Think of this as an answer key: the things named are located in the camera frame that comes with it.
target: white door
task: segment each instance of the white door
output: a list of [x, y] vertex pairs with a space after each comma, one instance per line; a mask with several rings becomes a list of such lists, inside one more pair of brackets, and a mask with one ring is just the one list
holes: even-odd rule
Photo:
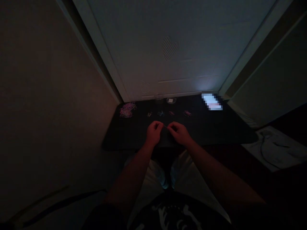
[[218, 91], [274, 2], [88, 0], [130, 101]]

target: person's right hand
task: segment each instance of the person's right hand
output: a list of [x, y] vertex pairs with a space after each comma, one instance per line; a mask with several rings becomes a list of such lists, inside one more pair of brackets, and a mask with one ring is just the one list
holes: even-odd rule
[[167, 126], [167, 129], [179, 144], [186, 147], [188, 144], [193, 142], [193, 139], [190, 137], [190, 134], [184, 125], [173, 121]]

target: black table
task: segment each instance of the black table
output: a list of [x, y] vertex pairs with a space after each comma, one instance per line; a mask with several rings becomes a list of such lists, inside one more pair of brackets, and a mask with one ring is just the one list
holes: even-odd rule
[[[163, 122], [166, 126], [177, 121], [187, 128], [190, 136], [199, 145], [211, 144], [243, 144], [258, 140], [256, 133], [225, 103], [216, 96], [223, 110], [210, 111], [201, 95], [177, 97], [174, 104], [164, 99], [162, 104], [155, 100], [136, 102], [137, 109], [133, 117], [121, 118], [120, 104], [113, 115], [111, 124], [106, 133], [102, 147], [104, 150], [139, 149], [146, 140], [146, 130], [154, 120]], [[188, 110], [192, 116], [186, 117], [183, 112]], [[163, 111], [164, 117], [157, 113]], [[177, 144], [166, 128], [161, 131], [159, 147], [177, 147]]]

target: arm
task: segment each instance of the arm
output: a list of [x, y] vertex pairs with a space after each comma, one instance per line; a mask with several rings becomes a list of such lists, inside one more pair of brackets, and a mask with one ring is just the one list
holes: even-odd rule
[[172, 122], [167, 129], [179, 144], [186, 147], [214, 195], [228, 208], [237, 211], [250, 204], [265, 203], [248, 184], [200, 147], [184, 125]]
[[120, 210], [126, 222], [140, 192], [151, 154], [160, 140], [160, 132], [163, 127], [164, 124], [159, 121], [154, 121], [149, 125], [145, 144], [124, 168], [103, 201]]

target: pile of rubber bands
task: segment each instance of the pile of rubber bands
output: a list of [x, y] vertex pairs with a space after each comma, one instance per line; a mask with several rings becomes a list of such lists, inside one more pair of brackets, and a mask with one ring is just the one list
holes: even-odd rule
[[130, 118], [132, 117], [132, 110], [136, 110], [137, 106], [134, 102], [129, 102], [123, 105], [123, 107], [120, 109], [120, 117], [123, 118]]

